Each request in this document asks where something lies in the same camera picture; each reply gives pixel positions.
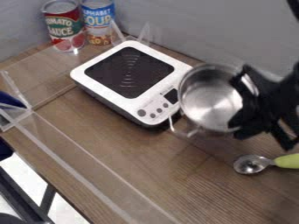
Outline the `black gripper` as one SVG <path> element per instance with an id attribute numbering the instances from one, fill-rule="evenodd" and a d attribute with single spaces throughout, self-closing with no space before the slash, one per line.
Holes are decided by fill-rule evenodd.
<path id="1" fill-rule="evenodd" d="M 233 137 L 244 140 L 265 132 L 289 151 L 299 144 L 299 62 L 278 82 L 244 65 L 230 84 L 242 97 L 241 109 L 228 120 L 228 127 L 238 128 Z"/>

